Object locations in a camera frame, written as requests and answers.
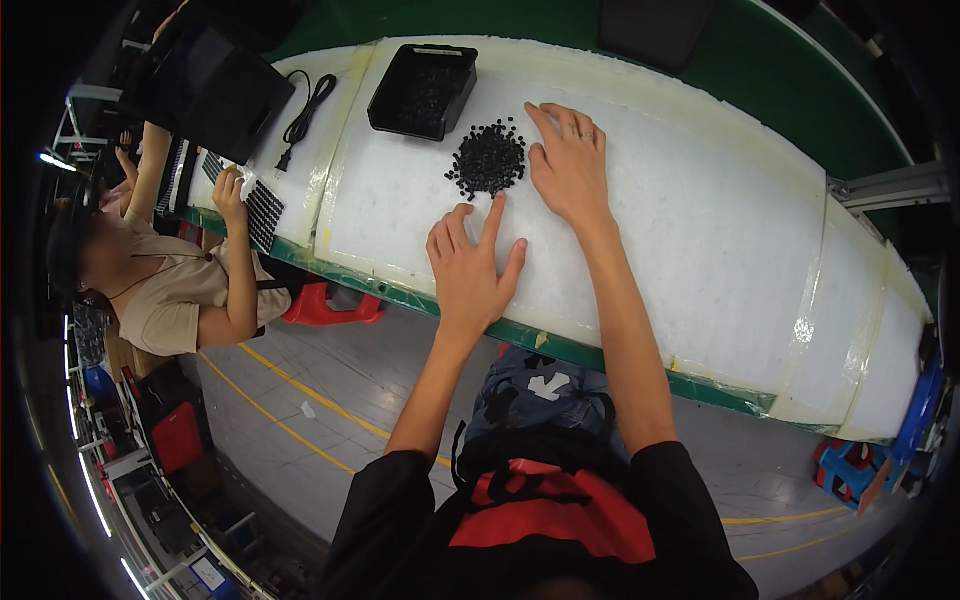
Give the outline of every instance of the gray floor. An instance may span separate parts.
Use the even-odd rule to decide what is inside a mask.
[[[206,351],[216,370],[202,356],[196,369],[217,447],[277,506],[332,540],[352,473],[381,455],[436,327],[431,317],[390,306],[376,324],[270,325],[266,336],[248,343],[252,352]],[[469,420],[498,349],[485,338],[470,357],[447,418],[442,459],[449,459],[457,424]],[[796,591],[846,564],[907,508],[900,494],[857,517],[814,486],[818,435],[678,397],[674,411],[733,555],[763,598]],[[431,478],[439,506],[453,493],[448,463],[438,463]]]

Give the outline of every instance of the beige shirt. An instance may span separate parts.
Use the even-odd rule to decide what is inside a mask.
[[[132,210],[124,220],[133,229],[133,254],[162,255],[166,260],[127,304],[120,337],[159,356],[196,352],[200,307],[227,305],[229,240],[210,251],[213,259],[208,262],[196,244],[157,234]],[[272,280],[257,253],[251,252],[256,279]],[[257,292],[256,299],[259,326],[285,313],[291,303],[284,288]]]

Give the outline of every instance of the pile of black pellets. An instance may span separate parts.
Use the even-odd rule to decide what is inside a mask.
[[[523,179],[523,147],[527,143],[522,135],[516,135],[516,127],[510,125],[513,120],[508,117],[507,124],[497,119],[487,127],[470,127],[459,153],[454,153],[453,170],[444,177],[456,181],[460,195],[469,194],[468,201],[473,202],[477,192],[493,196]]]
[[[432,132],[444,118],[447,105],[457,91],[460,72],[453,68],[419,66],[411,75],[397,112],[397,121],[406,129]]]

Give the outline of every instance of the power cord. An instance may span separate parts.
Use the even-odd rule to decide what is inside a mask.
[[[294,146],[303,141],[307,131],[310,129],[310,121],[313,120],[313,114],[333,92],[333,88],[337,86],[337,78],[334,75],[324,75],[317,82],[317,87],[314,89],[310,85],[310,76],[306,74],[306,71],[301,69],[291,72],[290,75],[287,75],[287,79],[289,80],[296,73],[302,73],[303,77],[306,78],[307,101],[303,107],[303,111],[294,119],[294,122],[290,124],[290,127],[288,127],[287,131],[283,134],[283,141],[290,144],[290,147],[287,148],[287,151],[280,157],[276,168],[284,173],[287,172],[287,165],[290,164],[290,154],[293,152]]]

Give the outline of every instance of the fluorescent light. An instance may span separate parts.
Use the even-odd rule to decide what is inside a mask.
[[[50,155],[46,155],[46,154],[44,154],[43,152],[41,152],[40,154],[38,154],[38,155],[36,155],[36,156],[37,156],[40,160],[42,160],[43,162],[45,162],[45,163],[47,163],[47,164],[52,164],[52,165],[54,165],[55,167],[59,167],[59,168],[63,169],[64,171],[70,171],[71,173],[75,173],[75,172],[77,171],[77,167],[73,166],[72,164],[67,164],[67,163],[63,162],[62,160],[57,160],[56,158],[53,158],[53,157],[50,156]]]
[[[73,439],[77,441],[80,439],[80,434],[77,433],[77,416],[74,414],[76,411],[73,407],[73,392],[70,391],[69,383],[66,384],[66,403],[70,409],[70,424],[73,425]]]
[[[125,569],[127,569],[127,574],[130,575],[130,580],[140,590],[140,595],[143,596],[143,600],[150,600],[150,596],[147,595],[147,592],[144,591],[143,587],[140,585],[140,582],[136,581],[136,577],[133,577],[133,571],[130,569],[130,565],[127,564],[126,559],[120,559],[120,563]]]
[[[100,516],[100,522],[104,525],[104,531],[107,532],[107,537],[112,538],[113,534],[110,532],[110,528],[107,527],[107,519],[104,517],[104,512],[100,510],[100,502],[97,502],[97,496],[93,493],[93,484],[90,483],[90,473],[86,470],[86,462],[84,461],[84,454],[82,452],[80,453],[80,466],[84,470],[86,488],[90,490],[90,499],[93,500],[93,506],[97,507],[97,515]]]

